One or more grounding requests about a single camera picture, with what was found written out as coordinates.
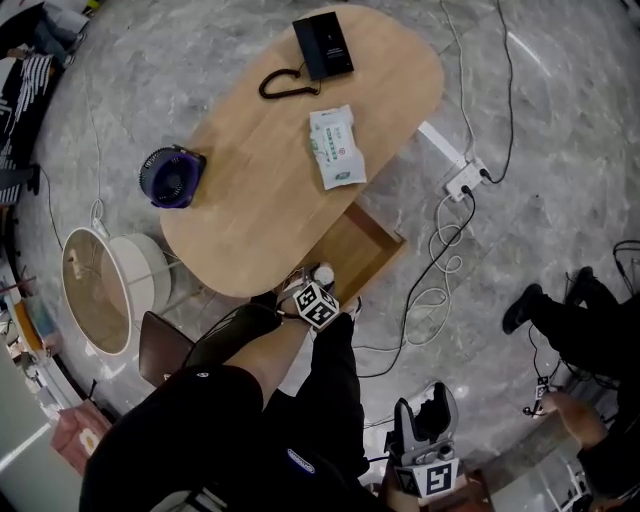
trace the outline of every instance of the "foot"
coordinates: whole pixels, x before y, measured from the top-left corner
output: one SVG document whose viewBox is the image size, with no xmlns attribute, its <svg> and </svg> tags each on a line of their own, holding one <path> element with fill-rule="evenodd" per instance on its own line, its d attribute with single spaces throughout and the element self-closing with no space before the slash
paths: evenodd
<svg viewBox="0 0 640 512">
<path fill-rule="evenodd" d="M 76 40 L 71 45 L 71 48 L 69 48 L 69 51 L 75 52 L 78 48 L 80 48 L 82 43 L 84 43 L 86 40 L 87 40 L 87 34 L 85 34 L 84 32 L 81 32 L 80 34 L 78 34 L 78 37 L 76 37 Z"/>
<path fill-rule="evenodd" d="M 542 294 L 542 287 L 539 284 L 527 286 L 520 298 L 504 314 L 502 330 L 505 334 L 511 334 L 522 324 L 531 320 L 531 301 Z"/>
<path fill-rule="evenodd" d="M 64 69 L 68 69 L 71 66 L 71 64 L 73 64 L 75 61 L 76 61 L 75 55 L 67 55 L 67 58 L 64 59 L 62 67 Z"/>
<path fill-rule="evenodd" d="M 564 303 L 571 306 L 579 306 L 584 300 L 584 288 L 594 279 L 591 267 L 582 267 L 573 280 L 573 285 L 567 293 Z"/>
</svg>

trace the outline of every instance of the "pink bag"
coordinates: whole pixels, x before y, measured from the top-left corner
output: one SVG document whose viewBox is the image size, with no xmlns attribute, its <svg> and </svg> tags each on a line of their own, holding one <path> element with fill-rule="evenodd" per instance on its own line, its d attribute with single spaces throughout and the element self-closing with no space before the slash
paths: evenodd
<svg viewBox="0 0 640 512">
<path fill-rule="evenodd" d="M 78 407 L 60 411 L 51 446 L 80 475 L 84 475 L 87 460 L 110 427 L 111 424 L 93 402 L 85 400 Z"/>
</svg>

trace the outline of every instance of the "white ball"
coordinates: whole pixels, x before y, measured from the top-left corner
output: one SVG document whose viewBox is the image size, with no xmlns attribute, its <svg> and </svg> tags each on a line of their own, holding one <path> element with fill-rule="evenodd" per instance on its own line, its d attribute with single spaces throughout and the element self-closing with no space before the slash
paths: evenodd
<svg viewBox="0 0 640 512">
<path fill-rule="evenodd" d="M 333 273 L 333 269 L 328 263 L 322 263 L 313 273 L 313 280 L 316 281 L 320 286 L 331 284 L 334 280 L 334 277 L 335 274 Z"/>
</svg>

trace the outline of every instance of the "wooden table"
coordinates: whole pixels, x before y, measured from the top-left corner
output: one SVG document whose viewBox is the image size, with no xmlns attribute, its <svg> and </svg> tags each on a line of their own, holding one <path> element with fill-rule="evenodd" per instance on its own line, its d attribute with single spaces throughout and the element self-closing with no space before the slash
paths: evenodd
<svg viewBox="0 0 640 512">
<path fill-rule="evenodd" d="M 264 77 L 303 62 L 289 28 L 189 141 L 207 157 L 207 168 L 191 206 L 163 210 L 161 224 L 175 254 L 217 292 L 250 297 L 274 288 L 301 262 L 329 261 L 346 304 L 404 246 L 354 203 L 366 185 L 324 190 L 309 114 L 351 106 L 370 182 L 438 106 L 442 67 L 417 34 L 379 11 L 340 5 L 309 16 L 328 11 L 338 15 L 354 73 L 324 80 L 319 96 L 262 99 Z M 276 79 L 270 90 L 307 83 L 303 72 L 297 81 Z"/>
</svg>

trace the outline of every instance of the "white cable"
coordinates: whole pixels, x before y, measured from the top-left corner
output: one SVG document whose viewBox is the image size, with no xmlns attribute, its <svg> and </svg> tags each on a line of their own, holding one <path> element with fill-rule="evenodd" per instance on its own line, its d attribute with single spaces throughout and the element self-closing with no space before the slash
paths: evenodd
<svg viewBox="0 0 640 512">
<path fill-rule="evenodd" d="M 87 110 L 89 111 L 89 119 L 91 119 L 91 126 L 93 128 L 93 135 L 96 141 L 96 150 L 98 151 L 98 170 L 96 172 L 96 177 L 98 180 L 98 197 L 96 200 L 91 203 L 91 211 L 89 213 L 89 226 L 93 227 L 93 221 L 98 220 L 102 221 L 102 216 L 104 215 L 104 203 L 100 197 L 100 168 L 102 164 L 102 152 L 100 151 L 100 143 L 98 142 L 98 131 L 96 130 L 96 124 L 93 120 L 93 112 L 91 111 L 91 104 L 89 103 L 89 92 L 87 91 L 87 74 L 84 75 L 84 97 L 87 102 Z"/>
<path fill-rule="evenodd" d="M 460 226 L 456 225 L 456 224 L 447 224 L 446 226 L 442 226 L 440 223 L 440 212 L 442 210 L 442 206 L 444 205 L 444 203 L 448 200 L 451 199 L 451 196 L 448 195 L 446 196 L 442 201 L 440 201 L 440 204 L 438 204 L 438 207 L 436 209 L 436 231 L 431 235 L 431 238 L 429 238 L 429 256 L 431 257 L 431 261 L 433 261 L 434 258 L 434 251 L 433 251 L 433 241 L 435 240 L 436 236 L 438 237 L 438 239 L 440 240 L 440 242 L 443 245 L 446 245 L 446 240 L 444 238 L 444 232 L 447 229 L 453 229 L 453 230 L 459 230 Z M 462 241 L 462 237 L 463 237 L 463 232 L 460 231 L 460 234 L 457 237 L 457 240 L 452 240 L 451 243 L 449 244 L 449 247 L 455 247 L 456 245 L 458 245 L 461 241 Z M 451 256 L 447 262 L 444 264 L 444 267 L 440 266 L 440 263 L 436 262 L 435 263 L 435 267 L 444 274 L 444 289 L 437 287 L 437 286 L 432 286 L 431 288 L 427 288 L 426 290 L 423 290 L 422 292 L 420 292 L 415 299 L 413 299 L 411 301 L 411 303 L 409 304 L 409 308 L 407 309 L 407 320 L 409 318 L 409 315 L 411 314 L 411 311 L 415 311 L 418 309 L 431 309 L 431 311 L 435 311 L 438 308 L 441 308 L 442 306 L 444 306 L 445 304 L 447 305 L 447 312 L 445 313 L 445 317 L 444 320 L 442 321 L 442 323 L 440 324 L 440 327 L 438 328 L 438 330 L 436 331 L 435 334 L 433 334 L 432 336 L 430 336 L 429 338 L 427 338 L 426 340 L 422 340 L 422 341 L 413 341 L 409 338 L 409 336 L 405 333 L 404 335 L 404 339 L 402 340 L 402 346 L 406 345 L 407 343 L 409 345 L 413 345 L 416 347 L 420 347 L 420 346 L 425 346 L 429 343 L 431 343 L 433 340 L 435 340 L 438 335 L 442 332 L 442 330 L 444 329 L 444 326 L 447 323 L 447 320 L 449 319 L 449 314 L 451 313 L 451 286 L 449 284 L 449 276 L 451 274 L 455 274 L 456 272 L 458 272 L 461 268 L 462 268 L 462 258 L 460 256 L 458 256 L 457 254 L 454 256 Z M 437 293 L 440 294 L 441 300 L 437 301 L 437 302 L 432 302 L 429 304 L 417 304 L 417 302 L 424 297 L 425 295 L 429 294 L 429 293 Z M 372 352 L 397 352 L 398 351 L 398 347 L 393 347 L 393 348 L 378 348 L 378 347 L 371 347 L 368 345 L 358 345 L 357 347 L 353 347 L 354 350 L 356 349 L 366 349 L 366 350 L 370 350 Z"/>
<path fill-rule="evenodd" d="M 451 32 L 453 33 L 453 37 L 456 40 L 456 44 L 458 45 L 458 51 L 460 53 L 460 58 L 458 59 L 458 65 L 460 67 L 460 107 L 462 110 L 462 116 L 464 117 L 464 122 L 467 123 L 467 128 L 469 129 L 469 145 L 467 146 L 467 149 L 464 152 L 464 157 L 465 159 L 467 158 L 467 153 L 469 152 L 469 150 L 471 150 L 471 154 L 473 155 L 473 159 L 477 160 L 478 159 L 478 155 L 476 155 L 476 136 L 475 133 L 473 132 L 473 128 L 471 127 L 471 122 L 469 121 L 469 116 L 467 115 L 467 111 L 465 108 L 465 97 L 464 97 L 464 65 L 463 65 L 463 61 L 462 61 L 462 45 L 460 44 L 460 38 L 458 37 L 458 32 L 456 31 L 455 27 L 453 26 L 453 22 L 451 21 L 451 15 L 449 14 L 449 11 L 447 9 L 447 7 L 445 6 L 444 0 L 440 0 L 440 7 L 442 7 L 442 10 L 444 11 L 445 15 L 447 16 L 447 22 L 449 23 L 449 28 L 451 28 Z"/>
</svg>

